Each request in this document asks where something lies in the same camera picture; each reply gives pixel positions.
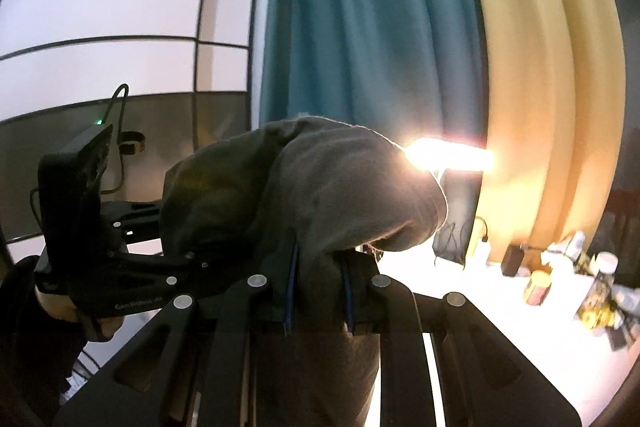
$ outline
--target black sleeve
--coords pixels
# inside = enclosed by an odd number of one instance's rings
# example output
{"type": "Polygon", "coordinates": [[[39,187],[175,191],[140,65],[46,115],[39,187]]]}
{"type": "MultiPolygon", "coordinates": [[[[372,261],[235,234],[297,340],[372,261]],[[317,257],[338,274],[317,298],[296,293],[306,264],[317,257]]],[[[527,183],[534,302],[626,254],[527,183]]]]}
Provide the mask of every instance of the black sleeve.
{"type": "Polygon", "coordinates": [[[38,304],[37,260],[21,260],[0,285],[0,380],[3,375],[9,380],[0,381],[0,387],[20,393],[49,426],[86,338],[80,325],[53,319],[38,304]]]}

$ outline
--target glowing light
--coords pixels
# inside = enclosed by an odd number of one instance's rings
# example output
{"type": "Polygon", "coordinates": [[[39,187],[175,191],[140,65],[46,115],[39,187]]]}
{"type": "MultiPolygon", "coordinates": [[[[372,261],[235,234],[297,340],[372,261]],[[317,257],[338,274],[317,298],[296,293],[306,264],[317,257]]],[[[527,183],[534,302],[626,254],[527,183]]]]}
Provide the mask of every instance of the glowing light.
{"type": "Polygon", "coordinates": [[[409,161],[421,170],[477,172],[494,166],[494,154],[489,150],[436,138],[419,138],[404,152],[409,161]]]}

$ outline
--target gray fabric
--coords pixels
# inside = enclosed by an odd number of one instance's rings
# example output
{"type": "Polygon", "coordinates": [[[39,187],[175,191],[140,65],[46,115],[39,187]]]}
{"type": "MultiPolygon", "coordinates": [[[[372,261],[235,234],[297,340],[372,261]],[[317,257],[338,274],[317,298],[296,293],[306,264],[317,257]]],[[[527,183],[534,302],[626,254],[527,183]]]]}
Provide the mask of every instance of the gray fabric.
{"type": "Polygon", "coordinates": [[[243,238],[265,259],[293,229],[300,244],[294,334],[258,347],[260,427],[362,425],[378,340],[344,328],[336,250],[401,251],[447,215],[428,172],[374,131],[318,117],[283,120],[199,150],[166,175],[165,255],[243,238]]]}

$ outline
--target silver screw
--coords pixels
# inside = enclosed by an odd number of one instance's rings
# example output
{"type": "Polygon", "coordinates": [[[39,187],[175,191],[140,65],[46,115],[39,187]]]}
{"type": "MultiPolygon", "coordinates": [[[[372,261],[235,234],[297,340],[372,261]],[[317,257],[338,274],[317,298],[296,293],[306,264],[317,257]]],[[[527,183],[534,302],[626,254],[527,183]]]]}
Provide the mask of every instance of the silver screw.
{"type": "Polygon", "coordinates": [[[466,299],[465,296],[462,295],[462,293],[451,292],[449,295],[447,295],[447,302],[452,306],[460,307],[466,302],[466,299]]]}
{"type": "Polygon", "coordinates": [[[260,286],[264,286],[265,284],[267,284],[267,278],[261,273],[257,273],[247,279],[246,282],[252,288],[260,288],[260,286]]]}
{"type": "Polygon", "coordinates": [[[374,275],[371,278],[371,282],[373,283],[373,286],[377,286],[378,288],[386,288],[391,284],[391,278],[388,275],[379,273],[378,275],[374,275]]]}
{"type": "Polygon", "coordinates": [[[178,310],[185,310],[193,304],[193,298],[190,295],[178,295],[174,299],[174,306],[178,310]]]}

